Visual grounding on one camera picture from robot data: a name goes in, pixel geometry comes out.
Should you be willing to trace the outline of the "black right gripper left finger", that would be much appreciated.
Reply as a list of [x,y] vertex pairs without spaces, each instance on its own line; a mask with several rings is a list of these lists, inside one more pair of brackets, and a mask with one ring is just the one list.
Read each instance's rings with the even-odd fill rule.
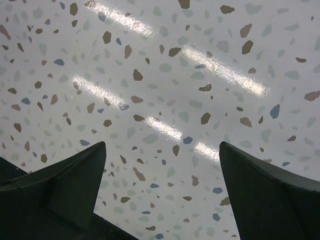
[[0,183],[2,240],[82,240],[88,232],[106,162],[101,141]]

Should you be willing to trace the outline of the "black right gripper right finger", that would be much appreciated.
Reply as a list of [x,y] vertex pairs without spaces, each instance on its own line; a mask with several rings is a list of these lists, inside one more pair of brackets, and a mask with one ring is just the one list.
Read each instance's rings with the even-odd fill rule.
[[228,142],[219,159],[242,240],[318,240],[320,183],[258,159]]

